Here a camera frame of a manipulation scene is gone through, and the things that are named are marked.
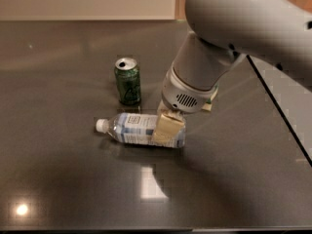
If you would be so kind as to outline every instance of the bottle cap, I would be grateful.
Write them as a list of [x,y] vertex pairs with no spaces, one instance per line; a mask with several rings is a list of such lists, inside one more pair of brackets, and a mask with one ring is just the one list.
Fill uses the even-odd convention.
[[106,119],[97,120],[96,128],[98,132],[106,134],[109,128],[108,120]]

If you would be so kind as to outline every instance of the soda can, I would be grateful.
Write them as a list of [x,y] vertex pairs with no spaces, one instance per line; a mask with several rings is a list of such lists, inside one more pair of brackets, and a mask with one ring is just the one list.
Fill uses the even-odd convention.
[[139,67],[133,58],[120,58],[115,64],[119,100],[125,105],[140,102]]

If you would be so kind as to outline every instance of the robotic arm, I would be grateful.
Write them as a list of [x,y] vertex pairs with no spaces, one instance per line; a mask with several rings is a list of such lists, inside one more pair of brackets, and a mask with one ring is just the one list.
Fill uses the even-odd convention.
[[161,108],[201,110],[217,80],[245,55],[312,88],[312,14],[287,0],[186,0],[186,40],[169,69]]

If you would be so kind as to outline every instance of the can top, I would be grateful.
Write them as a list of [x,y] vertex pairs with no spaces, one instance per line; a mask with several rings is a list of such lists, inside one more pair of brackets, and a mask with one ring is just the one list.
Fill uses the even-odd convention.
[[115,66],[120,70],[130,70],[137,66],[137,61],[133,58],[120,58]]

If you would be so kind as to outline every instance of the bottle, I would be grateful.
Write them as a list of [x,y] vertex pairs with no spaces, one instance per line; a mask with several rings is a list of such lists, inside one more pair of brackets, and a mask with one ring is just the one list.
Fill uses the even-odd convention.
[[122,143],[156,145],[181,148],[185,144],[185,126],[166,144],[153,142],[152,135],[156,128],[157,115],[121,113],[110,120],[97,120],[97,131],[110,134]]

